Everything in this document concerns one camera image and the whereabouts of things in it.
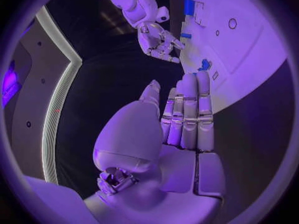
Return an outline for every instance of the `purple lighting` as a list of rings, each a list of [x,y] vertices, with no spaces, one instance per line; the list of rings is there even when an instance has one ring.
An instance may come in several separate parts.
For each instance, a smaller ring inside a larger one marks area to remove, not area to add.
[[[14,71],[14,61],[11,62],[8,71],[5,74],[2,87],[3,107],[10,99],[21,89],[21,84],[17,82],[17,74]]]

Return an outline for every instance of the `circular hole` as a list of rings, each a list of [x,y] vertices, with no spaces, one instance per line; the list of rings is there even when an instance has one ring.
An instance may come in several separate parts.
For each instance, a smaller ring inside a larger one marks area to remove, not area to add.
[[[237,26],[237,20],[234,18],[229,19],[228,26],[230,29],[235,29]]]

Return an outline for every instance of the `humanoid robot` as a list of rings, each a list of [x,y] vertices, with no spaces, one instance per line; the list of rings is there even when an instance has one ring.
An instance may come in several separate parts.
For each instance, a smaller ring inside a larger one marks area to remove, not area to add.
[[[155,0],[111,1],[138,30],[145,54],[179,63],[169,53],[184,45],[155,23],[169,19],[167,8]],[[85,203],[102,223],[209,223],[221,207],[225,178],[213,152],[208,73],[185,74],[170,90],[161,119],[159,91],[153,80],[97,138],[100,190]]]

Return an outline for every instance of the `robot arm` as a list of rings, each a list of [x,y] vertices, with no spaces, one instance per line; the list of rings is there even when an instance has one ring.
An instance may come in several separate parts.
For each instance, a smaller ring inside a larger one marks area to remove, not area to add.
[[[138,41],[145,54],[169,62],[180,62],[169,53],[174,47],[184,49],[184,44],[156,23],[169,20],[169,12],[165,6],[158,8],[155,0],[111,0],[111,2],[123,11],[128,23],[138,30]]]

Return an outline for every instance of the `led light strip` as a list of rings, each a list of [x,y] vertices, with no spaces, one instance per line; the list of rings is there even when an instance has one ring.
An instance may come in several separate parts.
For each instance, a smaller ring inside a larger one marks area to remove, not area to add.
[[[82,65],[82,59],[63,36],[44,6],[37,13],[36,18],[54,44],[70,60],[51,97],[42,133],[44,177],[47,182],[58,184],[55,166],[55,141],[60,112],[57,112],[57,110],[62,110],[68,90]]]

